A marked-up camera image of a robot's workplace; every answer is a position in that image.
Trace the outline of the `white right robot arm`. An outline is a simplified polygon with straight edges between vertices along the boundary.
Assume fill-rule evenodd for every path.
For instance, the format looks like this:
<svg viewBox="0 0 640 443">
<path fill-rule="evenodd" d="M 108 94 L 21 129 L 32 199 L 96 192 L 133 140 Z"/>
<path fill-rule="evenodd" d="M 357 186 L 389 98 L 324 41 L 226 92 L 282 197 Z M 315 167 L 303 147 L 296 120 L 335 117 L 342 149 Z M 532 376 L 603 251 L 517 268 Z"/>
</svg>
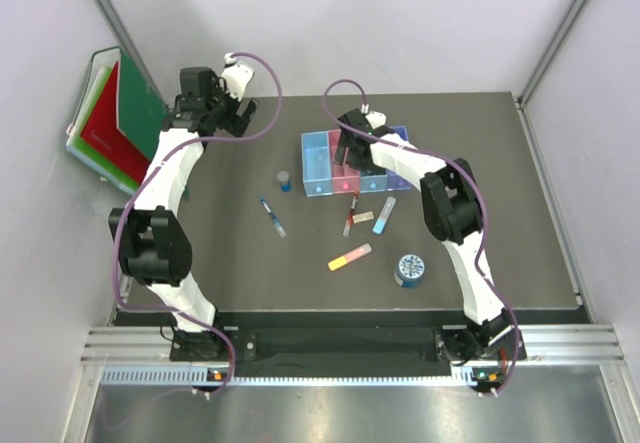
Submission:
<svg viewBox="0 0 640 443">
<path fill-rule="evenodd" d="M 384 114 L 365 106 L 336 121 L 341 129 L 338 164 L 366 172 L 389 170 L 420 192 L 426 227 L 444 245 L 461 288 L 465 357 L 492 357 L 513 329 L 513 320 L 495 290 L 485 252 L 486 204 L 467 161 L 419 150 L 386 125 Z"/>
</svg>

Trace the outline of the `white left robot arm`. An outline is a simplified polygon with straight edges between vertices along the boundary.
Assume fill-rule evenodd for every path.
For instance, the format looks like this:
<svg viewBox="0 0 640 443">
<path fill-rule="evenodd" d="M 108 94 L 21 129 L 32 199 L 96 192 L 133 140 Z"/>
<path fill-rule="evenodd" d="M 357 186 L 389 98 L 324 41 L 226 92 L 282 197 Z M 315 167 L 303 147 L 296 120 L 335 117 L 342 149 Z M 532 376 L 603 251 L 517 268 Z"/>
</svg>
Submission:
<svg viewBox="0 0 640 443">
<path fill-rule="evenodd" d="M 177 213 L 195 164 L 208 137 L 225 130 L 242 137 L 258 103 L 239 113 L 254 70 L 227 63 L 221 74 L 207 67 L 180 71 L 181 92 L 165 117 L 158 146 L 143 179 L 143 190 L 123 224 L 118 252 L 122 273 L 147 287 L 171 308 L 177 329 L 194 333 L 192 347 L 205 359 L 226 350 L 227 337 L 216 329 L 216 308 L 202 294 L 192 273 L 192 246 Z"/>
</svg>

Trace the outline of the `pink drawer bin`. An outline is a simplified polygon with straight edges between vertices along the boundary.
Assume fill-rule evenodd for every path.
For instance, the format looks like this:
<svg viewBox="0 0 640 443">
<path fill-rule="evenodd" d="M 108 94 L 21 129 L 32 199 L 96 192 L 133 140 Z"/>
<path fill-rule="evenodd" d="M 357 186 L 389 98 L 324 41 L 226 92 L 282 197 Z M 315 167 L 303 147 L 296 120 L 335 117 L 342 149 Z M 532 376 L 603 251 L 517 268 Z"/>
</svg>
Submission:
<svg viewBox="0 0 640 443">
<path fill-rule="evenodd" d="M 335 163 L 336 151 L 341 136 L 339 129 L 328 132 L 331 158 L 331 173 L 333 193 L 354 193 L 360 190 L 360 173 L 348 166 L 346 163 L 338 165 Z"/>
</svg>

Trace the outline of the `grey blue glue bottle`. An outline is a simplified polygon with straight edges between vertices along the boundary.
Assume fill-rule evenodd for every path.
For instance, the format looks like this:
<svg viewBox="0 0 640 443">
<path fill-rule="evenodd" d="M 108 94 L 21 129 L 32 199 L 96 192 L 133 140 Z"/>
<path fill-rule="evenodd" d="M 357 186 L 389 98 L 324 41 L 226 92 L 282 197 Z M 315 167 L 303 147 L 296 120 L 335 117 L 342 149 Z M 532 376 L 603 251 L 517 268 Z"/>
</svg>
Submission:
<svg viewBox="0 0 640 443">
<path fill-rule="evenodd" d="M 279 171 L 277 173 L 277 180 L 278 180 L 280 189 L 283 192 L 289 192 L 291 190 L 291 188 L 292 188 L 291 177 L 290 177 L 290 174 L 287 171 L 284 171 L 284 170 Z"/>
</svg>

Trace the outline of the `round blue tape tin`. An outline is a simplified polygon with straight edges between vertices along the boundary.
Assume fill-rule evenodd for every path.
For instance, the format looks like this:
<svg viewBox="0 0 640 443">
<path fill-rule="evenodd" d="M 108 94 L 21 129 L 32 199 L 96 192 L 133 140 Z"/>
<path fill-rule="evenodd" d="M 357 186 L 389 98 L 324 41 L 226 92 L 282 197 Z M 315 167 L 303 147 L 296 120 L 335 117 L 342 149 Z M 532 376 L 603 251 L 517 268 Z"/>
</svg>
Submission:
<svg viewBox="0 0 640 443">
<path fill-rule="evenodd" d="M 394 279 L 402 288 L 414 288 L 424 278 L 426 264 L 422 258 L 414 254 L 403 255 L 395 268 Z"/>
</svg>

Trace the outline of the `light blue drawer bin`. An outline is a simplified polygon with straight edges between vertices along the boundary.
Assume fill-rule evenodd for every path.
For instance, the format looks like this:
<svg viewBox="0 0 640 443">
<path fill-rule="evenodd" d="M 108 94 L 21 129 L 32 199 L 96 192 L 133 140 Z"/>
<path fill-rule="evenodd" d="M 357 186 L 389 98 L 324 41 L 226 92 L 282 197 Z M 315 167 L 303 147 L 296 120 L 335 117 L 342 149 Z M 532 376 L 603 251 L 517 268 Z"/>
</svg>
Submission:
<svg viewBox="0 0 640 443">
<path fill-rule="evenodd" d="M 301 135 L 302 182 L 308 197 L 333 194 L 332 165 L 327 131 Z"/>
</svg>

